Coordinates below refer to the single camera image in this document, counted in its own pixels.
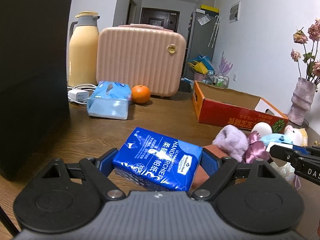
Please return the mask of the purple satin bonnet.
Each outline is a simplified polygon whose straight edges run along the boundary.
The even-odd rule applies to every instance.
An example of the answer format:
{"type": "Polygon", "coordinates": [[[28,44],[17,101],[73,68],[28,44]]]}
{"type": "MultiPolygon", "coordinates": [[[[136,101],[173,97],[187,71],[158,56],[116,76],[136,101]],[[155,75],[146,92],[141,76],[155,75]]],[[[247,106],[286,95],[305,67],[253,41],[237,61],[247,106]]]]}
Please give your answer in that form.
{"type": "Polygon", "coordinates": [[[256,159],[263,159],[268,161],[270,154],[266,151],[265,144],[260,140],[259,132],[253,131],[247,137],[248,149],[244,154],[244,162],[247,164],[253,163],[256,159]]]}

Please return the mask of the black monitor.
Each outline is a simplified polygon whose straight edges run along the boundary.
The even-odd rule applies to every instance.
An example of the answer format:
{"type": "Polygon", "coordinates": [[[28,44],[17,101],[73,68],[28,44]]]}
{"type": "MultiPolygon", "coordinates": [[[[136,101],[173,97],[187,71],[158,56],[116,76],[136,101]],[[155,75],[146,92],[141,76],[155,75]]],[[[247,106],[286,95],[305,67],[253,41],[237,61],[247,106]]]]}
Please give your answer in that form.
{"type": "Polygon", "coordinates": [[[12,180],[68,114],[72,0],[1,0],[1,176],[12,180]]]}

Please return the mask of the orange tangerine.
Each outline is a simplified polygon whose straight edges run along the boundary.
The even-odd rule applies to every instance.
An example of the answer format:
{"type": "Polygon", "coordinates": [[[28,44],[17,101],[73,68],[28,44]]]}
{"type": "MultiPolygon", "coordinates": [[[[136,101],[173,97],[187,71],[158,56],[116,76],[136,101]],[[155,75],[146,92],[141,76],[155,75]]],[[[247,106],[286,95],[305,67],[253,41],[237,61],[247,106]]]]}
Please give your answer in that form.
{"type": "Polygon", "coordinates": [[[131,99],[136,104],[145,104],[150,97],[151,91],[145,85],[136,85],[131,89],[131,99]]]}

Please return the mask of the light blue tissue pack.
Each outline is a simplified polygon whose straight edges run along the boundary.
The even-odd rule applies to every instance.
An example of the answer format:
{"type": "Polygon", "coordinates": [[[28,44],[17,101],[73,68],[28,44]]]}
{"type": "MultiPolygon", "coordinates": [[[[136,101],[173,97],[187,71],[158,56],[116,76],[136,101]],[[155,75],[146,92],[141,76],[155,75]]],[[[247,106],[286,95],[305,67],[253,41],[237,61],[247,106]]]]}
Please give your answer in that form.
{"type": "Polygon", "coordinates": [[[100,81],[86,99],[87,113],[97,118],[127,120],[131,88],[119,82],[100,81]]]}

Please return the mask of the grey refrigerator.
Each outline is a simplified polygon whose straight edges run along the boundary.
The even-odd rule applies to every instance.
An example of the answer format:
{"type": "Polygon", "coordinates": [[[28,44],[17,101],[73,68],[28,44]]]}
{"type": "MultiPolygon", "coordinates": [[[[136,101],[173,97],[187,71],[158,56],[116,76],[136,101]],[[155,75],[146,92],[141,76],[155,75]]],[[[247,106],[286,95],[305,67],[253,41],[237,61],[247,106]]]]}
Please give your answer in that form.
{"type": "Polygon", "coordinates": [[[195,9],[190,16],[187,48],[185,51],[182,77],[193,79],[194,74],[187,62],[203,55],[212,62],[215,36],[218,30],[219,13],[195,9]]]}

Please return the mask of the red cardboard box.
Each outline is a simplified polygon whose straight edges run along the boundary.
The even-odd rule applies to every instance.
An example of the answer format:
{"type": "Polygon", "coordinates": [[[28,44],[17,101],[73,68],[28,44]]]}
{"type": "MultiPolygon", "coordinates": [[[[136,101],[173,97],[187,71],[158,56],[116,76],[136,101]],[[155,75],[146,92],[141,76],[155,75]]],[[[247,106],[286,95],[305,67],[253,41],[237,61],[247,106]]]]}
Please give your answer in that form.
{"type": "Polygon", "coordinates": [[[288,123],[287,116],[264,98],[229,88],[195,81],[192,101],[197,120],[203,124],[252,130],[265,122],[273,133],[281,133],[288,123]]]}

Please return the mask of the cream thermos jug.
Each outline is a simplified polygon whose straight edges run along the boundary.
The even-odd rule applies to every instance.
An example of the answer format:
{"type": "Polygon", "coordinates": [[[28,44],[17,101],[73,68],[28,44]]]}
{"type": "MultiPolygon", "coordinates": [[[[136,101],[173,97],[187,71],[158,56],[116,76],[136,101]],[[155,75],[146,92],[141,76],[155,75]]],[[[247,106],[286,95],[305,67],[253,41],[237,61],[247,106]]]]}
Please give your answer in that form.
{"type": "Polygon", "coordinates": [[[82,11],[76,18],[69,29],[68,85],[95,85],[100,16],[95,11],[82,11]]]}

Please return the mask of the blue handkerchief tissue pack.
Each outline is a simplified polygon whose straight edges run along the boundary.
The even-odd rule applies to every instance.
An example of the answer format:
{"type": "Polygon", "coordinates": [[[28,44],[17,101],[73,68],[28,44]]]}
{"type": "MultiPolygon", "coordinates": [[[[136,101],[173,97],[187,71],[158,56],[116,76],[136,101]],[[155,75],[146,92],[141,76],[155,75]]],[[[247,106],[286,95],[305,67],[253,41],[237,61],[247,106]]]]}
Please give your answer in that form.
{"type": "Polygon", "coordinates": [[[202,147],[136,127],[113,159],[115,173],[149,191],[189,192],[202,147]]]}

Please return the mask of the blue yellow bags pile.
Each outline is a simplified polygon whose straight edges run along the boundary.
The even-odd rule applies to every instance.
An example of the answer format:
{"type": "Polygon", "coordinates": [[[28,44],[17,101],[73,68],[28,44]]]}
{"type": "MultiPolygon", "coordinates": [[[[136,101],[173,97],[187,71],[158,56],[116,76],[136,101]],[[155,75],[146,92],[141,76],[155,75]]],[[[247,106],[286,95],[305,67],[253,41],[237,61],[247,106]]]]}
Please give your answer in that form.
{"type": "Polygon", "coordinates": [[[200,55],[193,60],[189,60],[187,64],[198,74],[215,74],[215,70],[208,56],[200,55]]]}

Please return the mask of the dried pink roses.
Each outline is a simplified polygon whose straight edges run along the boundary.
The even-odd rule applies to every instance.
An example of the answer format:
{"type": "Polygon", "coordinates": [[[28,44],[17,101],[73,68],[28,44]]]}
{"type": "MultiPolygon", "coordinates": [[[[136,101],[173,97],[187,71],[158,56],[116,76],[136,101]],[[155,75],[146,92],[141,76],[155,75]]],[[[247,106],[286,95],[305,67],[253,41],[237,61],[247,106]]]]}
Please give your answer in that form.
{"type": "Polygon", "coordinates": [[[319,85],[319,18],[308,28],[307,34],[303,28],[293,34],[293,42],[303,46],[303,54],[299,51],[291,50],[291,59],[297,64],[299,77],[303,77],[300,62],[306,65],[305,79],[313,83],[316,87],[319,85]]]}

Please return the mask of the white yellow plush toy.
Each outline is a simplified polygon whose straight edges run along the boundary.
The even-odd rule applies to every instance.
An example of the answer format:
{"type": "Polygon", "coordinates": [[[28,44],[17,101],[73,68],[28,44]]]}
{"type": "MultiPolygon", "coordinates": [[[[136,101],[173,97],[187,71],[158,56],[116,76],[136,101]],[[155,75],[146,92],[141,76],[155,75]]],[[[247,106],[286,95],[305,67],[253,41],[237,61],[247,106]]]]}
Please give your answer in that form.
{"type": "Polygon", "coordinates": [[[304,128],[294,128],[287,125],[284,129],[284,134],[290,137],[290,140],[297,146],[308,146],[308,134],[304,128]]]}

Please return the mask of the purple feather decoration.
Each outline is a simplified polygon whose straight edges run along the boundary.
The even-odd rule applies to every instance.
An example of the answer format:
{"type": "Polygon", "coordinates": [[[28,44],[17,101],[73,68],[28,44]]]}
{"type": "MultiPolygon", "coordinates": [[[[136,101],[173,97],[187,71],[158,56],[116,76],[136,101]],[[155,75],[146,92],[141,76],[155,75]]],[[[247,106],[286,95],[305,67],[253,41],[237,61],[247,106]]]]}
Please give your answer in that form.
{"type": "Polygon", "coordinates": [[[222,52],[221,61],[218,65],[218,74],[226,76],[232,70],[233,64],[228,62],[224,56],[224,52],[222,52]]]}

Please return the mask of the lilac fluffy plush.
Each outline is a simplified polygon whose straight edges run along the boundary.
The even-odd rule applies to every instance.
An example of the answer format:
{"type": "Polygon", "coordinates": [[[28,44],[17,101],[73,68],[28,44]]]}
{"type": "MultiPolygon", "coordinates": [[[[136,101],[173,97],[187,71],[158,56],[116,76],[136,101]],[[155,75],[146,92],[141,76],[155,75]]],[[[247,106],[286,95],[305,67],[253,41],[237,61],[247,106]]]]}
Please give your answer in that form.
{"type": "Polygon", "coordinates": [[[221,129],[212,144],[240,163],[248,149],[247,136],[233,125],[227,125],[221,129]]]}

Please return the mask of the light blue plush toy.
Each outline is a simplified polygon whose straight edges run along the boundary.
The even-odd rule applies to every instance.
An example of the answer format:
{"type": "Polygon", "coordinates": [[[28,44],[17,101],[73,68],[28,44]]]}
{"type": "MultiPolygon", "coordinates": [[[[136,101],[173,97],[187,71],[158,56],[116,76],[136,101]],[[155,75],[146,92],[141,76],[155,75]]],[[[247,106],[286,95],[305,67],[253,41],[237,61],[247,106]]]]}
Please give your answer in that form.
{"type": "Polygon", "coordinates": [[[293,140],[289,135],[280,134],[280,133],[272,133],[269,135],[262,136],[260,140],[264,143],[266,147],[271,142],[293,144],[293,140]]]}

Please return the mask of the dark entrance door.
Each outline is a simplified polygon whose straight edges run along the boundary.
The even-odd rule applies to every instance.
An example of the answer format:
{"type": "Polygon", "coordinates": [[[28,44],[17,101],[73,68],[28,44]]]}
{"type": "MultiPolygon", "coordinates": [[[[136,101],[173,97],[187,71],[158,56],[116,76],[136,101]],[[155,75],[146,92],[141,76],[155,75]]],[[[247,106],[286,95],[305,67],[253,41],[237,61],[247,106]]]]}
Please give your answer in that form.
{"type": "Polygon", "coordinates": [[[143,7],[140,23],[156,25],[177,32],[179,17],[179,11],[143,7]]]}

